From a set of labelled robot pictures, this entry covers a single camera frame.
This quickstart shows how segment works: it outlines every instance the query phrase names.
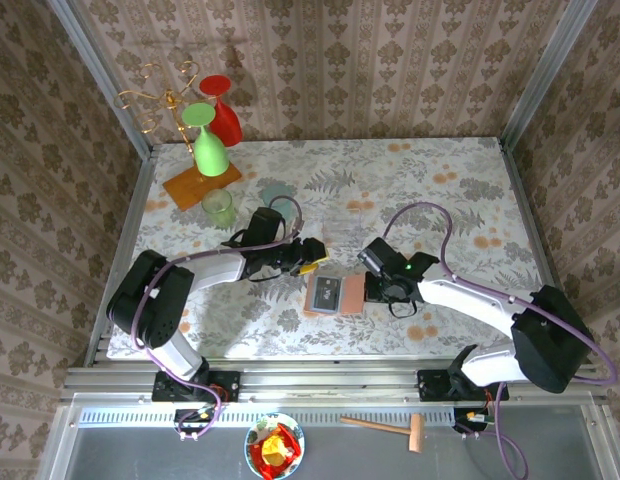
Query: gray floor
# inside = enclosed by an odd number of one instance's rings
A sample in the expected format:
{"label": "gray floor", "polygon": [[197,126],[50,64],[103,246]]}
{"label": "gray floor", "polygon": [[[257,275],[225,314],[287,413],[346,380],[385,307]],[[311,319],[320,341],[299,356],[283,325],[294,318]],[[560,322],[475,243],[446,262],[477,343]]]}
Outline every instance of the gray floor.
{"label": "gray floor", "polygon": [[[531,479],[601,478],[577,408],[510,408],[503,426],[523,448]],[[415,454],[408,452],[403,435],[358,427],[307,427],[305,456],[291,478],[510,478],[494,440],[462,441],[451,431],[427,429],[425,450]],[[181,442],[169,429],[82,429],[66,480],[254,480],[258,477],[244,459],[245,435],[244,429],[217,428],[195,443]]]}

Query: table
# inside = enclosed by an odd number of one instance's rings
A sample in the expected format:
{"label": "table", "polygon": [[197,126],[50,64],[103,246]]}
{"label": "table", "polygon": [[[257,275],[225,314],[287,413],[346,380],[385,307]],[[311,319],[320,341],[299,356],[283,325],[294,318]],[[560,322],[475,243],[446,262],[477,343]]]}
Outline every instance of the table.
{"label": "table", "polygon": [[[453,270],[530,291],[541,286],[494,138],[241,143],[229,149],[229,156],[244,177],[227,188],[238,220],[225,231],[214,228],[200,207],[181,212],[172,202],[162,184],[192,160],[184,145],[159,148],[133,258],[148,248],[176,256],[216,247],[247,225],[263,205],[264,189],[283,183],[302,206],[301,236],[315,236],[329,247],[331,259],[321,272],[363,272],[357,253],[399,208],[428,200],[452,214],[447,258]],[[443,226],[438,213],[413,209],[399,218],[388,242],[407,255],[421,250],[438,256]],[[304,315],[306,281],[282,276],[195,292],[180,329],[201,354],[228,359],[454,357],[466,345],[501,338],[481,322],[432,305],[404,319],[373,304],[360,315]],[[118,328],[108,357],[145,358]]]}

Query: glass cup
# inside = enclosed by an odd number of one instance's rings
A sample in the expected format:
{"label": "glass cup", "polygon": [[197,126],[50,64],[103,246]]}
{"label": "glass cup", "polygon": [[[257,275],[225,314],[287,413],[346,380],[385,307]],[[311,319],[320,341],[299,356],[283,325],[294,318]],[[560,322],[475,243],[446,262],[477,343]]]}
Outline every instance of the glass cup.
{"label": "glass cup", "polygon": [[209,191],[201,200],[203,210],[208,214],[212,223],[219,228],[229,228],[234,224],[237,215],[232,204],[232,195],[225,190]]}

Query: cable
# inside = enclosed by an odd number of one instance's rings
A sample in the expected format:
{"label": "cable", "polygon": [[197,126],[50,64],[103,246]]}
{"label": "cable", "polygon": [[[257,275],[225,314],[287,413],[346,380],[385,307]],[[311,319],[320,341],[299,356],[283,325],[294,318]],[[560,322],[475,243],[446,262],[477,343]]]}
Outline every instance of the cable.
{"label": "cable", "polygon": [[146,287],[146,290],[143,293],[141,300],[139,301],[139,305],[137,306],[137,310],[134,313],[134,317],[132,318],[132,325],[130,326],[130,337],[132,338],[132,346],[135,350],[145,351],[148,357],[150,358],[150,360],[152,360],[162,371],[166,372],[166,374],[170,378],[172,378],[174,381],[179,382],[182,385],[185,385],[187,387],[198,388],[198,389],[204,390],[214,397],[215,399],[214,415],[212,416],[212,419],[208,422],[208,424],[197,433],[197,436],[201,436],[205,434],[208,430],[210,430],[212,425],[219,419],[219,415],[221,414],[221,398],[219,397],[216,391],[214,391],[213,389],[209,388],[206,385],[200,385],[197,383],[188,382],[186,380],[179,378],[172,371],[170,371],[165,365],[163,365],[161,361],[159,361],[159,359],[157,359],[154,355],[152,355],[152,353],[149,351],[150,349],[146,348],[143,343],[139,343],[139,338],[138,338],[139,320],[141,318],[141,312],[143,312],[143,308],[145,307],[148,301],[148,298],[150,298],[150,294],[152,293],[152,290],[159,283],[159,280],[161,280],[163,275],[165,275],[165,273],[175,265],[179,265],[181,263],[187,263],[192,260],[197,260],[199,258],[210,257],[213,255],[225,255],[229,253],[252,252],[252,251],[257,251],[257,250],[265,250],[268,248],[278,247],[279,245],[283,245],[288,240],[293,239],[297,235],[299,235],[299,232],[301,228],[303,227],[303,213],[301,212],[301,205],[299,205],[299,202],[297,202],[294,198],[289,197],[287,195],[279,195],[277,197],[274,197],[272,201],[270,202],[270,204],[272,204],[272,202],[278,199],[290,200],[292,203],[294,203],[295,207],[297,208],[297,213],[298,213],[297,221],[288,235],[285,235],[285,232],[284,232],[284,236],[281,240],[277,240],[276,242],[268,243],[266,245],[255,245],[252,247],[227,248],[223,250],[206,250],[204,252],[198,252],[192,255],[185,255],[183,257],[179,257],[170,262],[167,262],[163,267],[159,269],[159,271],[155,274],[155,276],[152,278],[152,280]]}
{"label": "cable", "polygon": [[[450,236],[452,235],[452,217],[450,216],[450,212],[448,212],[445,208],[443,208],[440,205],[437,205],[436,203],[432,203],[432,202],[415,202],[412,203],[410,205],[407,205],[405,207],[403,207],[401,210],[399,210],[397,213],[394,214],[394,216],[390,219],[390,221],[388,222],[388,225],[385,229],[385,231],[383,232],[382,238],[386,238],[386,236],[388,235],[388,232],[390,231],[390,228],[392,227],[392,225],[394,224],[394,222],[397,220],[397,218],[403,214],[405,211],[414,208],[414,207],[431,207],[434,208],[436,210],[438,210],[439,212],[441,212],[443,214],[443,216],[446,219],[446,222],[448,223],[448,228],[446,231],[446,234],[443,238],[443,242],[441,244],[441,267],[443,268],[443,270],[446,272],[446,274],[450,275],[450,277],[452,278],[452,281],[455,283],[459,283],[460,285],[463,285],[471,290],[483,293],[484,295],[488,295],[488,296],[496,296],[497,298],[500,298],[506,302],[509,303],[516,303],[519,306],[522,306],[524,308],[529,308],[530,310],[532,310],[533,312],[547,318],[548,320],[550,320],[551,322],[553,322],[555,325],[558,325],[559,327],[563,328],[564,330],[566,330],[568,333],[574,335],[576,338],[578,338],[579,340],[581,340],[584,344],[586,344],[593,352],[595,352],[597,355],[599,355],[603,361],[605,362],[606,366],[608,367],[609,371],[610,371],[610,376],[608,378],[603,378],[603,379],[596,379],[596,378],[585,378],[585,377],[580,377],[580,376],[575,376],[574,378],[580,382],[583,383],[588,383],[588,384],[596,384],[596,385],[611,385],[613,383],[616,383],[618,380],[618,374],[617,374],[617,369],[614,365],[614,363],[612,362],[612,359],[603,351],[603,349],[601,349],[601,347],[599,347],[599,345],[597,345],[594,341],[592,341],[590,338],[588,338],[586,335],[584,335],[583,333],[581,333],[579,330],[577,330],[576,328],[574,328],[572,325],[569,325],[568,323],[564,322],[563,320],[561,320],[559,317],[557,317],[556,315],[553,315],[549,312],[546,312],[544,309],[538,307],[537,305],[534,305],[526,300],[523,300],[521,298],[518,298],[514,295],[508,295],[507,293],[504,292],[500,292],[499,290],[495,290],[493,288],[490,287],[485,287],[483,285],[479,285],[477,283],[471,282],[469,280],[465,280],[461,277],[459,277],[458,275],[456,275],[452,269],[448,266],[448,263],[446,261],[446,248],[448,246],[448,241],[450,240]],[[505,383],[501,382],[499,384],[499,388],[497,390],[497,397],[495,399],[495,404],[494,404],[494,426],[495,426],[495,432],[482,432],[482,435],[494,435],[497,439],[497,446],[499,447],[499,454],[501,455],[501,460],[503,461],[503,464],[505,465],[505,467],[508,469],[508,471],[510,472],[510,474],[512,475],[513,478],[515,478],[516,480],[526,480],[528,478],[529,475],[529,469],[528,469],[528,462],[525,458],[525,455],[523,454],[523,451],[521,450],[521,448],[519,448],[519,446],[509,437],[507,437],[506,435],[504,435],[501,432],[501,426],[500,426],[500,402],[501,402],[501,395],[503,393],[503,390],[505,388]],[[468,429],[467,427],[465,427],[464,425],[461,424],[457,424],[459,425],[462,429],[466,430],[466,431],[470,431],[472,432],[470,429]],[[519,456],[521,457],[521,459],[523,460],[523,465],[524,465],[524,475],[522,477],[517,477],[514,468],[512,467],[512,465],[510,465],[510,462],[508,461],[508,458],[505,455],[505,451],[503,448],[503,442],[506,441],[507,443],[509,443],[514,449],[515,451],[519,454]]]}

